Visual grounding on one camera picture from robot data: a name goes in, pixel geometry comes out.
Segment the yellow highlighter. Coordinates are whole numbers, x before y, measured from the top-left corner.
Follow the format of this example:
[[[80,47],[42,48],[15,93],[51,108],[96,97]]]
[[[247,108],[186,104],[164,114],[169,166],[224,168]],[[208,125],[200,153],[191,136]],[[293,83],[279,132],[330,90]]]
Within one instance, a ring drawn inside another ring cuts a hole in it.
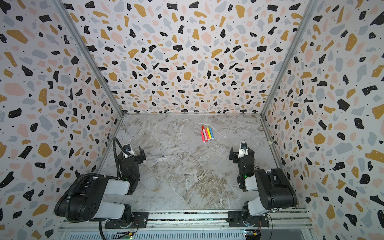
[[[209,129],[209,128],[206,128],[206,131],[207,131],[207,136],[208,136],[209,140],[212,140],[212,139],[211,139],[211,135],[210,135],[210,129]]]

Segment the pink highlighter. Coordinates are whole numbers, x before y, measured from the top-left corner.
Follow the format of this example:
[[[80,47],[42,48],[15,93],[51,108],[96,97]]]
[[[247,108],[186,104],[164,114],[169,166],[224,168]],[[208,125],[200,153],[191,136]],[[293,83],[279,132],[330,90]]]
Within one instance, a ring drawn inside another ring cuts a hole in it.
[[[201,135],[202,135],[202,140],[203,140],[203,143],[205,143],[205,142],[206,142],[206,138],[205,138],[205,135],[204,135],[204,132],[203,132],[203,130],[201,131]]]
[[[206,132],[207,140],[208,140],[208,141],[211,140],[212,137],[211,137],[211,135],[210,135],[210,131],[209,131],[209,129],[208,129],[208,128],[205,128],[205,132]]]

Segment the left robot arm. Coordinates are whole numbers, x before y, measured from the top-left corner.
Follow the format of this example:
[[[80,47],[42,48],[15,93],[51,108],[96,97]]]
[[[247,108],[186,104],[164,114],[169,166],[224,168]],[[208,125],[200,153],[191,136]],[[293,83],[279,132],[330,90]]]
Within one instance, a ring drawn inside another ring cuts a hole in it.
[[[115,221],[125,228],[134,222],[131,206],[104,201],[106,195],[132,195],[140,181],[139,165],[146,160],[145,152],[135,155],[130,145],[116,156],[119,176],[101,174],[79,175],[55,206],[55,215],[70,223]]]

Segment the blue highlighter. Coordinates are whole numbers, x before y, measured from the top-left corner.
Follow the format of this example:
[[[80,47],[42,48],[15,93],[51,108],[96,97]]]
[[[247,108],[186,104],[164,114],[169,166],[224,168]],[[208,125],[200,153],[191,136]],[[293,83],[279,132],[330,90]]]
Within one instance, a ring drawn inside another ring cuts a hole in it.
[[[212,139],[212,140],[215,139],[215,138],[214,138],[214,133],[213,133],[213,129],[212,129],[212,128],[210,128],[210,135],[211,135],[211,139]]]

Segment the white marker pen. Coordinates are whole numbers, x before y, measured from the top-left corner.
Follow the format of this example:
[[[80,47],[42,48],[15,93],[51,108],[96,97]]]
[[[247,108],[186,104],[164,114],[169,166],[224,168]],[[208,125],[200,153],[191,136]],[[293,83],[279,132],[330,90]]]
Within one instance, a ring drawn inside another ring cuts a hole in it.
[[[205,126],[202,126],[202,134],[203,134],[203,136],[204,136],[204,141],[207,142],[207,141],[209,140],[209,137],[208,137],[208,135],[207,135]]]

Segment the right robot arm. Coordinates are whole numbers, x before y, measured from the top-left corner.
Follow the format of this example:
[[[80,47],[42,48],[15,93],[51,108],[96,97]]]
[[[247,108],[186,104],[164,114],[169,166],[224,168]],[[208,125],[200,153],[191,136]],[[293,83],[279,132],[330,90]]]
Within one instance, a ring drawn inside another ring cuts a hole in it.
[[[258,192],[258,196],[246,202],[239,212],[229,213],[231,225],[247,227],[264,226],[263,217],[277,209],[293,208],[297,196],[282,169],[264,170],[255,165],[255,152],[247,143],[240,143],[238,152],[230,150],[229,159],[238,166],[238,187],[244,192]]]

